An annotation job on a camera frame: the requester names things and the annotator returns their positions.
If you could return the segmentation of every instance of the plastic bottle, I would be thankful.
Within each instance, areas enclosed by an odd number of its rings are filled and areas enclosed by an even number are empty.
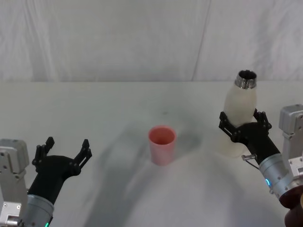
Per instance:
[[[257,75],[250,70],[242,70],[226,95],[224,112],[235,127],[251,122],[257,105]],[[227,135],[220,139],[219,152],[229,157],[239,157],[247,148],[240,143],[232,143]]]
[[[227,93],[224,112],[235,127],[251,122],[257,105],[256,80],[253,71],[242,70]]]

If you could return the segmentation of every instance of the plastic cup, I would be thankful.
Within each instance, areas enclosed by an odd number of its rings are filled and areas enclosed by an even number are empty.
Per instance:
[[[159,166],[171,163],[177,138],[175,131],[167,125],[158,125],[150,129],[148,138],[152,162]]]

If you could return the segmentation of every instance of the bottle cap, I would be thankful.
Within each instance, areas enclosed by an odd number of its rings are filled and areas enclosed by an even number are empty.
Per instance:
[[[241,70],[237,75],[235,85],[242,89],[252,89],[257,85],[257,75],[250,70]]]

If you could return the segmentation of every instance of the white table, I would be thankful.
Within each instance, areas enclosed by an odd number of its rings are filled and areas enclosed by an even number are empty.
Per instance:
[[[23,139],[30,160],[53,136],[51,154],[75,157],[85,138],[93,157],[68,179],[53,227],[283,227],[284,209],[258,170],[217,152],[219,114],[231,82],[0,84],[0,138]],[[303,103],[303,83],[259,82],[258,109],[272,140],[279,111]],[[168,124],[177,159],[149,161],[147,131]],[[36,173],[27,168],[30,186]]]

